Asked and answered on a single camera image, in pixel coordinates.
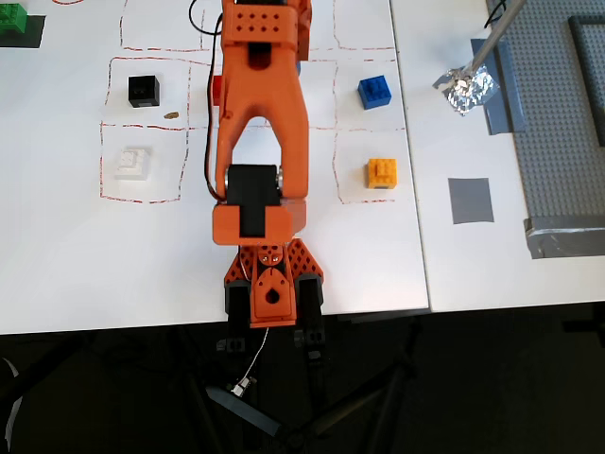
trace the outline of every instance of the green block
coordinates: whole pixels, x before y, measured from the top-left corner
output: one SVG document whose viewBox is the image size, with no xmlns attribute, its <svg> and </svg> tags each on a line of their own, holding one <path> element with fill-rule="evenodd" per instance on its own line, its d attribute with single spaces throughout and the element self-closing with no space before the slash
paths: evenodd
<svg viewBox="0 0 605 454">
<path fill-rule="evenodd" d="M 0 33 L 12 30 L 25 33 L 27 11 L 18 3 L 0 5 Z"/>
</svg>

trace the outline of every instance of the black cube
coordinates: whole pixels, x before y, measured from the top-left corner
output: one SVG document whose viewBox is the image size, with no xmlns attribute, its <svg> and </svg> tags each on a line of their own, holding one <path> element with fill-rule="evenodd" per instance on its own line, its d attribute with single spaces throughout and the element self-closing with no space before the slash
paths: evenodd
<svg viewBox="0 0 605 454">
<path fill-rule="evenodd" d="M 129 78 L 129 101 L 132 107 L 160 105 L 160 82 L 155 76 Z"/>
</svg>

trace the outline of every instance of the white cube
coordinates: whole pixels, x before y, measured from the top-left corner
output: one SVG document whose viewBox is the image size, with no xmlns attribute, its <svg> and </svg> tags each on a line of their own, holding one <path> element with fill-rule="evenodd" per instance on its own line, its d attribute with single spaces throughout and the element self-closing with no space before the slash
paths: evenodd
<svg viewBox="0 0 605 454">
<path fill-rule="evenodd" d="M 146 180 L 149 156 L 142 148 L 126 148 L 115 171 L 117 180 Z"/>
</svg>

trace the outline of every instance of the white table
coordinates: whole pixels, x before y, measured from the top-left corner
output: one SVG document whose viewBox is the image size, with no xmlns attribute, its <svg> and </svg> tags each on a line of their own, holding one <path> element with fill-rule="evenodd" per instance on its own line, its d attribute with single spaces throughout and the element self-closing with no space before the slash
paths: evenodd
<svg viewBox="0 0 605 454">
<path fill-rule="evenodd" d="M 431 309 L 605 300 L 605 257 L 531 259 L 512 136 L 490 136 L 482 109 L 462 118 L 431 88 L 487 36 L 485 0 L 392 0 L 392 9 Z M 489 178 L 495 222 L 454 225 L 448 178 Z"/>
<path fill-rule="evenodd" d="M 0 48 L 0 334 L 226 320 L 222 283 L 236 248 L 211 236 L 211 41 L 189 26 L 189 0 L 23 3 L 46 24 L 40 49 Z M 219 5 L 199 1 L 205 28 Z M 316 0 L 311 48 L 301 237 L 324 269 L 323 312 L 427 308 L 388 0 Z M 162 105 L 132 109 L 128 77 L 147 74 L 161 82 Z M 392 101 L 364 112 L 357 83 L 381 74 Z M 170 112 L 180 117 L 164 119 Z M 113 177 L 126 147 L 151 148 L 146 182 Z M 364 187 L 370 157 L 398 159 L 395 190 Z M 263 120 L 234 159 L 279 163 Z"/>
</svg>

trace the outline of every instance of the aluminum foil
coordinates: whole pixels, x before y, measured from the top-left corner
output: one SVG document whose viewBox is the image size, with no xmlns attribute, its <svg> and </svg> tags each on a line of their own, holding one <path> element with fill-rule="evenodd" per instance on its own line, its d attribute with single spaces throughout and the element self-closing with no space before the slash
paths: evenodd
<svg viewBox="0 0 605 454">
<path fill-rule="evenodd" d="M 448 80 L 448 86 L 443 94 L 454 109 L 462 116 L 473 107 L 482 106 L 500 89 L 485 65 L 479 67 L 476 73 L 465 68 L 451 69 L 440 81 Z"/>
</svg>

